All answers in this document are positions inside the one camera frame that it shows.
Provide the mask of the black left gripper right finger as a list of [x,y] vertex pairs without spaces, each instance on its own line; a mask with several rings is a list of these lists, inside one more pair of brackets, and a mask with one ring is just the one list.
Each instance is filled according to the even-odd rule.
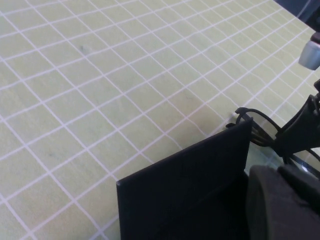
[[320,180],[288,164],[278,167],[278,173],[297,195],[305,200],[310,208],[319,215]]

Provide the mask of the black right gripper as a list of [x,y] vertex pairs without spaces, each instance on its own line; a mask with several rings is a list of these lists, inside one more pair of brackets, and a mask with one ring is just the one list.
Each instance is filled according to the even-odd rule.
[[309,95],[284,126],[274,125],[276,152],[281,156],[320,147],[320,79],[313,86],[317,94]]

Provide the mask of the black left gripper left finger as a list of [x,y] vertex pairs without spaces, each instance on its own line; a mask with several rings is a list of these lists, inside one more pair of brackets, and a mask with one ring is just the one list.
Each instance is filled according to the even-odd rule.
[[320,214],[300,198],[278,169],[249,171],[245,214],[252,240],[318,240]]

